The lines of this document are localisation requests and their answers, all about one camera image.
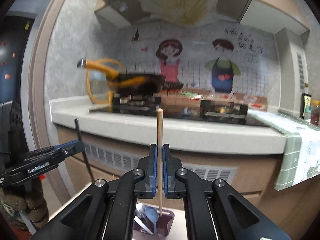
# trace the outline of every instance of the pink dress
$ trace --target pink dress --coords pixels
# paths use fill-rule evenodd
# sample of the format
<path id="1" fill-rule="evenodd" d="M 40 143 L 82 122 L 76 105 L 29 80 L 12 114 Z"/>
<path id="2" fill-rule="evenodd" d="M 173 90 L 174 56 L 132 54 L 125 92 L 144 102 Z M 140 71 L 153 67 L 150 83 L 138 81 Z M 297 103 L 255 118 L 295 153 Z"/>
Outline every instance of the pink dress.
<path id="1" fill-rule="evenodd" d="M 178 83 L 178 70 L 180 59 L 176 60 L 175 64 L 165 65 L 163 60 L 160 61 L 160 75 L 165 76 L 165 81 Z"/>

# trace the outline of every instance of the wooden stick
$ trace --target wooden stick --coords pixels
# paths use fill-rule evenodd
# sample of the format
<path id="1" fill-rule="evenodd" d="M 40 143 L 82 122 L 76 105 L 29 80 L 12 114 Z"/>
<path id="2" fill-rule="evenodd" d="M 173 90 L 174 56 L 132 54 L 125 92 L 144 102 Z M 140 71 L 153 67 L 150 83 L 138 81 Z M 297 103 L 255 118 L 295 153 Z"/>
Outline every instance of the wooden stick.
<path id="1" fill-rule="evenodd" d="M 159 198 L 159 212 L 162 217 L 162 133 L 163 133 L 163 110 L 157 110 L 157 146 L 158 146 L 158 172 L 157 172 L 157 185 L 158 185 L 158 198 Z"/>

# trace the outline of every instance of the yellow lid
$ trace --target yellow lid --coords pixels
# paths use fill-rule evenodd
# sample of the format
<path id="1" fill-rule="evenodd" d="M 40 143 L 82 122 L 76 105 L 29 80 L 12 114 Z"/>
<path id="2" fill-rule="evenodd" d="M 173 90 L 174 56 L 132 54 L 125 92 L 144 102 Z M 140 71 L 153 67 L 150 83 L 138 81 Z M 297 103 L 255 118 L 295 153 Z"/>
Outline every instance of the yellow lid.
<path id="1" fill-rule="evenodd" d="M 315 105 L 315 106 L 319 106 L 320 105 L 320 101 L 312 100 L 312 104 Z"/>

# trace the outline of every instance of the cartoon girl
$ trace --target cartoon girl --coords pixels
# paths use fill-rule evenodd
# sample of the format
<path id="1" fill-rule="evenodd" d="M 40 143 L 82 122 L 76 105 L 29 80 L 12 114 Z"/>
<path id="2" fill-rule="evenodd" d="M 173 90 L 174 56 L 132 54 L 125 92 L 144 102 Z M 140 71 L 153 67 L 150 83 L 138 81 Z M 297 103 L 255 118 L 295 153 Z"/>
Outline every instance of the cartoon girl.
<path id="1" fill-rule="evenodd" d="M 160 75 L 165 76 L 166 83 L 179 83 L 178 70 L 182 45 L 177 40 L 165 40 L 160 43 L 156 56 L 160 59 Z"/>
<path id="2" fill-rule="evenodd" d="M 212 44 L 220 56 L 205 65 L 205 68 L 212 70 L 211 84 L 216 92 L 231 93 L 233 76 L 241 74 L 238 66 L 227 58 L 228 53 L 233 52 L 234 46 L 225 39 L 217 39 Z"/>

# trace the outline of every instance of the sleeve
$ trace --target sleeve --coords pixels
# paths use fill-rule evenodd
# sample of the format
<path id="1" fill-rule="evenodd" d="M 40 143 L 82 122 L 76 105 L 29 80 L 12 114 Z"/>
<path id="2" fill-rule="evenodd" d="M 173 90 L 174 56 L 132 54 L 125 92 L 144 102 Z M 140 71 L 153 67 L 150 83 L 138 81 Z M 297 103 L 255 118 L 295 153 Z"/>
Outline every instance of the sleeve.
<path id="1" fill-rule="evenodd" d="M 236 64 L 234 64 L 232 61 L 230 61 L 230 63 L 231 63 L 233 74 L 234 75 L 241 75 L 241 72 L 240 72 L 238 66 Z"/>
<path id="2" fill-rule="evenodd" d="M 209 61 L 204 65 L 204 67 L 205 67 L 206 69 L 212 69 L 215 62 L 216 62 L 216 59 L 209 60 Z"/>

